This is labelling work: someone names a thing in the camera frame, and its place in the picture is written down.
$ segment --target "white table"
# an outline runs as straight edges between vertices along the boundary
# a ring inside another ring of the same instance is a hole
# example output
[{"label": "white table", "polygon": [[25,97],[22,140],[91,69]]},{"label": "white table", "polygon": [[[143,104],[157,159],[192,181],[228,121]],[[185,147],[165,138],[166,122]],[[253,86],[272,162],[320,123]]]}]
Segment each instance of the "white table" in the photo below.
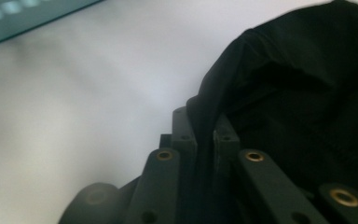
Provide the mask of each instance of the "white table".
[{"label": "white table", "polygon": [[107,0],[0,44],[0,223],[56,223],[138,176],[244,30],[322,0]]}]

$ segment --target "white surface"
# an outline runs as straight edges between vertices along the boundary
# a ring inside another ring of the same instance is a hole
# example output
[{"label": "white surface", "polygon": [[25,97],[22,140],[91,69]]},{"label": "white surface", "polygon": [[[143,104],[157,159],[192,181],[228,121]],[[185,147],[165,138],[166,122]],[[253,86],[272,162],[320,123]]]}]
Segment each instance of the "white surface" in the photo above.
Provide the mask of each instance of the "white surface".
[{"label": "white surface", "polygon": [[131,181],[231,40],[320,2],[107,0],[0,44],[0,223]]}]

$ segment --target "black fabric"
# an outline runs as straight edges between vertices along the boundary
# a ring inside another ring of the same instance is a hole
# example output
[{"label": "black fabric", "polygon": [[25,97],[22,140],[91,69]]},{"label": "black fabric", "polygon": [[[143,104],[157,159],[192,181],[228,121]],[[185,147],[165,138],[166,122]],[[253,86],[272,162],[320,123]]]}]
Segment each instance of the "black fabric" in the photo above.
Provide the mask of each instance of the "black fabric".
[{"label": "black fabric", "polygon": [[199,144],[199,185],[226,113],[242,147],[267,152],[302,189],[358,190],[358,6],[334,1],[245,31],[187,102]]}]

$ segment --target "brass grommet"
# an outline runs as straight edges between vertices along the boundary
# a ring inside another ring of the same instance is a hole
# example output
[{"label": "brass grommet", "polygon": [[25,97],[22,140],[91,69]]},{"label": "brass grommet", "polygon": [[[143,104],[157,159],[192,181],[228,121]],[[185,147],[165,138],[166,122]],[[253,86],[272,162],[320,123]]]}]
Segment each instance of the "brass grommet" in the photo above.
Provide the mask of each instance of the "brass grommet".
[{"label": "brass grommet", "polygon": [[170,151],[161,151],[157,154],[159,161],[168,161],[173,158],[173,154]]},{"label": "brass grommet", "polygon": [[339,204],[347,207],[357,207],[358,199],[345,189],[331,189],[330,196]]},{"label": "brass grommet", "polygon": [[103,203],[107,199],[107,192],[104,189],[92,189],[86,196],[86,203],[89,205],[97,205]]},{"label": "brass grommet", "polygon": [[264,156],[258,152],[247,152],[245,158],[249,161],[263,161]]}]

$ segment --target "black cloth bag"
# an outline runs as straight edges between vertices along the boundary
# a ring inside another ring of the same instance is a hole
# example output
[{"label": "black cloth bag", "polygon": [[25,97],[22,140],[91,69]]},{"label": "black cloth bag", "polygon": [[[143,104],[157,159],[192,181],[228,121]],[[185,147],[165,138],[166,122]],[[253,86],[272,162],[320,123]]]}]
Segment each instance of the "black cloth bag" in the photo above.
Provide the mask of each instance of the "black cloth bag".
[{"label": "black cloth bag", "polygon": [[208,188],[222,113],[241,147],[267,152],[302,189],[358,190],[358,5],[302,8],[245,31],[186,107],[199,144],[195,191]]}]

